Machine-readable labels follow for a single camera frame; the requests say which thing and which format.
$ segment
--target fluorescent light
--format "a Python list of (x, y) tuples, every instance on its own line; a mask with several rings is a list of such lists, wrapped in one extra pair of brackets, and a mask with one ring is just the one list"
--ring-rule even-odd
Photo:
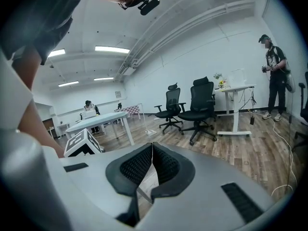
[(94, 79), (94, 80), (106, 80), (106, 79), (114, 79), (113, 77), (106, 77), (106, 78), (97, 78), (97, 79)]
[(119, 53), (129, 53), (129, 49), (116, 48), (116, 47), (106, 47), (106, 46), (95, 46), (96, 51), (111, 51), (111, 52), (119, 52)]
[(52, 51), (48, 57), (52, 57), (52, 56), (57, 56), (57, 55), (63, 55), (65, 54), (65, 50), (62, 49), (62, 50), (58, 50), (58, 51)]
[(59, 87), (65, 87), (65, 86), (74, 85), (74, 84), (78, 84), (78, 83), (79, 83), (79, 81), (64, 83), (64, 84), (59, 85)]

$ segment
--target chair base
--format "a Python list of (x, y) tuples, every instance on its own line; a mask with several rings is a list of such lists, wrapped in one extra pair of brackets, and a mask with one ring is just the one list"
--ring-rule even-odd
[(201, 121), (199, 121), (199, 122), (195, 121), (193, 123), (193, 127), (192, 128), (182, 129), (182, 131), (194, 131), (192, 136), (191, 136), (191, 138), (189, 139), (189, 144), (190, 145), (194, 144), (193, 139), (194, 139), (194, 137), (196, 136), (196, 134), (198, 132), (202, 132), (202, 133), (206, 133), (208, 135), (211, 135), (211, 136), (213, 136), (212, 140), (213, 141), (217, 141), (217, 138), (216, 138), (216, 136), (214, 134), (212, 134), (212, 133), (208, 132), (207, 130), (205, 130), (205, 128), (209, 128), (209, 127), (211, 127), (211, 129), (214, 130), (214, 127), (212, 125), (208, 125), (206, 122), (205, 122), (206, 125), (202, 125), (202, 126), (200, 125), (200, 123), (201, 123)]
[(300, 143), (296, 144), (293, 149), (292, 149), (292, 152), (295, 151), (295, 148), (296, 147), (300, 147), (300, 146), (303, 146), (303, 145), (308, 145), (308, 135), (306, 134), (303, 134), (303, 133), (300, 133), (300, 132), (296, 132), (295, 133), (295, 136), (294, 136), (294, 139), (297, 139), (299, 137), (303, 138), (304, 140), (301, 141)]
[(176, 118), (174, 118), (174, 117), (173, 117), (173, 118), (166, 118), (166, 120), (168, 120), (168, 122), (159, 125), (159, 128), (161, 128), (161, 126), (165, 126), (165, 128), (164, 128), (163, 131), (162, 131), (163, 134), (165, 134), (165, 130), (166, 130), (168, 127), (172, 127), (172, 126), (178, 128), (179, 131), (182, 133), (182, 129), (181, 129), (178, 125), (176, 125), (176, 123), (181, 123), (181, 124), (183, 124), (182, 121), (178, 121), (178, 120), (177, 120)]

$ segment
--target man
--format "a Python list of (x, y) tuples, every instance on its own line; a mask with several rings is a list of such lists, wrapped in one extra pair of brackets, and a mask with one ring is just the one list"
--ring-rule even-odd
[[(86, 100), (86, 105), (83, 107), (83, 110), (84, 111), (87, 111), (87, 110), (95, 110), (96, 111), (96, 106), (94, 104), (92, 104), (92, 102), (90, 100)], [(91, 128), (91, 130), (92, 130), (92, 135), (100, 133), (99, 130), (98, 130), (98, 127)]]
[[(110, 0), (124, 10), (148, 0)], [(13, 68), (31, 90), (39, 65), (44, 65), (72, 24), (72, 13), (80, 0), (23, 0), (1, 28), (0, 46), (7, 57), (14, 55)], [(63, 149), (48, 135), (34, 101), (27, 107), (19, 130), (30, 134), (42, 145), (55, 149), (63, 157)]]
[(280, 121), (282, 119), (282, 113), (285, 107), (285, 87), (286, 87), (286, 74), (288, 73), (286, 69), (286, 57), (282, 50), (274, 46), (270, 38), (263, 34), (259, 39), (262, 46), (268, 49), (266, 53), (267, 66), (262, 67), (262, 72), (266, 73), (270, 71), (270, 80), (269, 80), (269, 107), (268, 111), (263, 115), (263, 119), (271, 118), (271, 112), (274, 108), (276, 96), (278, 93), (278, 114), (275, 116), (275, 121)]

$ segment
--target wooden floor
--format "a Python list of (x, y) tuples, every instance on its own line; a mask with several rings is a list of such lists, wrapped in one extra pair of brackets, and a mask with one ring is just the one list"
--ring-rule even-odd
[[(240, 113), (239, 117), (239, 130), (250, 130), (252, 132), (250, 137), (218, 136), (218, 141), (213, 142), (208, 135), (197, 134), (194, 139), (196, 141), (194, 146), (189, 145), (192, 131), (184, 132), (184, 135), (181, 135), (176, 128), (167, 128), (165, 135), (163, 135), (158, 125), (165, 123), (165, 120), (155, 119), (154, 115), (145, 116), (148, 129), (157, 131), (151, 137), (145, 133), (143, 119), (138, 120), (136, 115), (133, 119), (128, 119), (128, 124), (135, 143), (163, 142), (221, 158), (258, 182), (271, 194), (276, 187), (287, 182), (288, 146), (273, 131), (273, 121), (269, 119), (263, 120), (261, 116), (255, 115), (255, 124), (252, 126), (250, 125), (250, 113)], [(193, 126), (193, 122), (183, 122), (183, 128)], [(218, 131), (232, 130), (233, 118), (232, 116), (222, 116), (216, 122), (213, 119), (209, 119), (208, 123), (215, 126), (212, 132), (216, 134)], [(104, 146), (107, 152), (130, 146), (124, 127), (120, 124), (115, 125), (115, 127), (118, 139), (115, 138), (111, 125), (106, 127), (107, 135), (95, 135), (99, 144)], [(280, 136), (284, 137), (287, 141), (289, 140), (288, 114), (283, 114), (283, 119), (280, 122), (275, 122), (275, 130)], [(294, 118), (290, 130), (290, 145), (293, 147), (294, 143), (300, 141), (300, 138), (294, 141), (295, 132), (307, 133), (307, 129), (306, 126)], [(58, 140), (58, 143), (65, 147), (66, 141), (66, 137), (63, 137)], [(300, 181), (301, 174), (306, 165), (307, 152), (308, 150), (303, 147), (298, 148), (294, 152), (292, 169), (297, 182)], [(292, 174), (290, 174), (290, 185), (296, 186)], [(157, 174), (155, 168), (151, 166), (140, 187), (150, 195), (151, 189), (156, 186), (158, 186)], [(284, 196), (284, 193), (285, 188), (279, 188), (275, 191), (273, 199), (278, 201)], [(140, 215), (143, 217), (151, 205), (139, 195), (139, 207)]]

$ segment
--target chair headrest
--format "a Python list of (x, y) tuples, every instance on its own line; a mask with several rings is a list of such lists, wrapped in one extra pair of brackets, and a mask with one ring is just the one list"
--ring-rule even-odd
[(172, 85), (172, 86), (168, 86), (168, 90), (174, 90), (174, 89), (176, 89), (176, 88), (178, 88), (178, 83), (175, 83), (175, 84)]
[(194, 82), (193, 82), (193, 85), (195, 87), (197, 86), (201, 86), (201, 85), (205, 85), (208, 83), (208, 78), (205, 76), (204, 78), (202, 79), (196, 79)]

